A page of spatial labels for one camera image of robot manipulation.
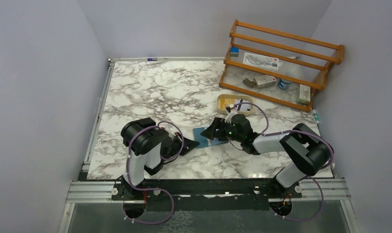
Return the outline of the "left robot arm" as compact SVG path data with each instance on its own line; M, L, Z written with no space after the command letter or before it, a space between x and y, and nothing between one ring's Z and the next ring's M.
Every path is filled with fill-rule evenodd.
M170 133L161 128L150 117L127 123L120 133L127 147L126 171L123 175L127 184L124 193L130 199L142 195L144 173L154 175L179 156L184 156L200 143L190 140L178 131Z

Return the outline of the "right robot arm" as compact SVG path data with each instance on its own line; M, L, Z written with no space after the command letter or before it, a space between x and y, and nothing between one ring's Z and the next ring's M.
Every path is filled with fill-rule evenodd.
M303 123L291 130L261 134L254 132L243 114L216 117L200 135L210 140L237 141L241 149L251 155L286 152L291 163L277 173L270 184L271 193L278 198L287 194L296 182L330 165L334 155L330 144Z

